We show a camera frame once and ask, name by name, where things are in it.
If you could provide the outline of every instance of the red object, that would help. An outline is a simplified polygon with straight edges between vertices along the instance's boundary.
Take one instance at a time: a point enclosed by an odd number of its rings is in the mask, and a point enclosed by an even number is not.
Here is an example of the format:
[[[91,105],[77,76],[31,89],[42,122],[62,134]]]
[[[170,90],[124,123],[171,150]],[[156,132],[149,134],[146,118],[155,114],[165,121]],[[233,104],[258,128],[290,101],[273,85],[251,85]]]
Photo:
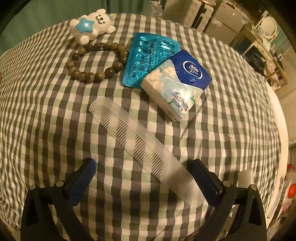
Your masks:
[[[294,198],[296,194],[296,184],[292,184],[289,188],[289,191],[288,191],[288,198]]]
[[[293,167],[292,164],[288,164],[288,165],[287,165],[287,170],[288,170],[288,171],[291,171],[293,168],[294,168],[294,167]]]

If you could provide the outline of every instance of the bear figurine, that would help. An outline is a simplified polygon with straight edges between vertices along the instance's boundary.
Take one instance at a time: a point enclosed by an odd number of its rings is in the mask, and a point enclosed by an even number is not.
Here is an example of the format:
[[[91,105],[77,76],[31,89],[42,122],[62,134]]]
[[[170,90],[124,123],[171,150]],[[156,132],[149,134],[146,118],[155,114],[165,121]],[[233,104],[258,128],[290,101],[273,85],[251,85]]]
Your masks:
[[[70,21],[70,30],[80,45],[86,45],[94,40],[99,34],[113,33],[115,27],[111,25],[111,15],[106,14],[105,9],[99,9],[89,15]]]

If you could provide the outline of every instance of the checkered tablecloth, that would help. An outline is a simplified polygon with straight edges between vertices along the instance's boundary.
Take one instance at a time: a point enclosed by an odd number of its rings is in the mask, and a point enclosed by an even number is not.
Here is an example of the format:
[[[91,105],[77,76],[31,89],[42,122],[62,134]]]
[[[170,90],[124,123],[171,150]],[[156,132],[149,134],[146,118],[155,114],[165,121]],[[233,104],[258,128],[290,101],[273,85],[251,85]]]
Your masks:
[[[197,232],[206,202],[191,208],[143,171],[93,120],[88,108],[98,96],[121,105],[183,164],[199,158],[232,183],[238,171],[252,168],[266,210],[281,144],[264,77],[235,50],[194,29],[133,14],[112,21],[116,31],[93,43],[129,45],[136,32],[167,36],[213,81],[186,119],[171,122],[144,91],[121,84],[123,71],[89,85],[67,75],[65,64],[78,48],[69,21],[24,40],[0,57],[0,215],[19,228],[30,185],[53,185],[92,157],[97,175],[74,211],[95,240],[178,240]],[[80,58],[79,68],[103,71],[114,58],[112,52],[91,52]]]

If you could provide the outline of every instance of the beaded bracelet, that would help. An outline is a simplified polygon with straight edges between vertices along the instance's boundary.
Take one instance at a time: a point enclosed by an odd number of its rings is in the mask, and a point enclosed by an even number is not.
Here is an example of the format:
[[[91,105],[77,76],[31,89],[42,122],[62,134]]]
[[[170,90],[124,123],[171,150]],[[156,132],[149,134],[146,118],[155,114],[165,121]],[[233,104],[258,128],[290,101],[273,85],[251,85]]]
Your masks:
[[[102,50],[112,50],[115,51],[118,55],[118,61],[114,62],[112,67],[105,69],[105,72],[96,72],[95,74],[90,72],[80,72],[76,67],[76,61],[83,56],[84,54],[91,51],[102,51]],[[120,72],[123,69],[123,66],[126,64],[128,57],[128,51],[124,45],[119,45],[118,43],[96,43],[94,45],[87,44],[85,46],[80,46],[78,52],[72,55],[71,60],[67,63],[69,73],[73,76],[74,79],[79,82],[86,81],[87,84],[90,84],[96,80],[101,82],[104,79],[109,79],[114,76],[115,73]]]

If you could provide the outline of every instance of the white plastic comb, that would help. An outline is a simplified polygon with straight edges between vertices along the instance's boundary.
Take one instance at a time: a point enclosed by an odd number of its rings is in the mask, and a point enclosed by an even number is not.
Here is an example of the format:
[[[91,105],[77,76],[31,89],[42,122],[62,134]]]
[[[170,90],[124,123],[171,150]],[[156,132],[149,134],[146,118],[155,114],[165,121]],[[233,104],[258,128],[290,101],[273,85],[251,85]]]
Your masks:
[[[204,196],[184,166],[138,121],[110,99],[96,99],[89,111],[143,169],[192,207],[202,205]]]

